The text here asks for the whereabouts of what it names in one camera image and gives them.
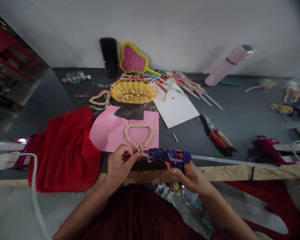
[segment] water bottle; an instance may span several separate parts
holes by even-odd
[[[249,58],[254,50],[249,45],[243,44],[232,50],[232,52],[217,66],[215,70],[206,78],[208,86],[214,86],[220,82],[231,70],[243,59]]]

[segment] red cloth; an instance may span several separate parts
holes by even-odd
[[[30,152],[38,156],[38,192],[86,192],[95,184],[101,152],[89,138],[93,113],[89,106],[48,121]],[[31,186],[33,161],[29,165]]]

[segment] gray table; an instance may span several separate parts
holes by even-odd
[[[60,80],[71,70],[82,70],[91,75],[91,80],[79,84],[62,83]],[[204,84],[206,75],[187,74],[195,82]],[[253,148],[252,142],[257,135],[278,138],[282,143],[291,143],[299,140],[294,128],[300,127],[300,117],[289,118],[285,121],[282,114],[269,108],[271,103],[282,103],[283,85],[288,81],[285,78],[273,78],[277,86],[267,90],[252,90],[248,93],[245,89],[260,82],[261,77],[227,76],[224,81],[237,83],[237,86],[216,85],[205,87],[209,95],[217,101],[224,110],[217,106],[208,106],[203,100],[197,100],[189,95],[190,101],[199,113],[209,116],[210,120],[219,128],[238,150],[234,153],[234,160],[247,161],[248,151]],[[100,91],[97,83],[110,84],[115,79],[107,78],[104,69],[96,68],[54,68],[48,70],[38,88],[25,105],[23,111],[16,119],[8,132],[8,140],[30,136],[42,132],[47,127],[49,119],[61,116],[69,111],[88,105],[89,98],[74,98],[75,94],[95,94]],[[111,100],[111,103],[121,108],[117,115],[127,119],[143,119],[143,111],[155,111],[153,102],[137,105],[124,104]],[[188,150],[194,155],[224,158],[222,151],[217,149],[204,130],[201,120],[191,119],[173,128],[167,129],[162,118],[159,118],[159,146],[165,148]],[[175,133],[178,141],[172,136]],[[101,173],[107,172],[107,159],[109,153],[102,154]],[[221,164],[202,160],[194,160],[197,166],[218,166]],[[162,161],[140,161],[135,164],[133,171],[164,169]],[[0,179],[25,179],[27,171],[7,169],[0,172]]]

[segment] smartphone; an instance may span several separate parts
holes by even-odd
[[[100,47],[108,78],[118,78],[121,71],[118,60],[117,41],[114,38],[101,38]]]

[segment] hand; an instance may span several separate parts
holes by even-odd
[[[127,178],[133,164],[139,161],[142,154],[134,147],[121,144],[109,155],[108,174],[105,179],[106,190],[114,193]]]
[[[213,188],[212,184],[206,179],[192,161],[183,165],[185,175],[179,168],[171,167],[169,162],[165,162],[170,173],[180,181],[187,189],[193,193],[207,195]]]

